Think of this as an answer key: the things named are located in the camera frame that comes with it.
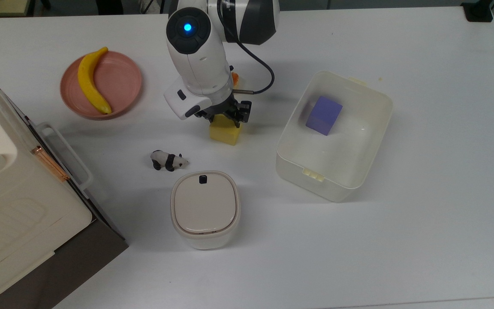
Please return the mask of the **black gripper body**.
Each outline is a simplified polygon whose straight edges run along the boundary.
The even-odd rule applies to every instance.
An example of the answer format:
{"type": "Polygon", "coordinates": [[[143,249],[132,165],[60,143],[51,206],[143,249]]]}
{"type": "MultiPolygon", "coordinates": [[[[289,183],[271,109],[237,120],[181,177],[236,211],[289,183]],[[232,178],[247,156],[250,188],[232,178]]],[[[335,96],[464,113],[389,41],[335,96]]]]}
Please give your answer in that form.
{"type": "Polygon", "coordinates": [[[235,96],[229,95],[222,103],[211,106],[211,114],[225,114],[235,112],[235,96]]]}

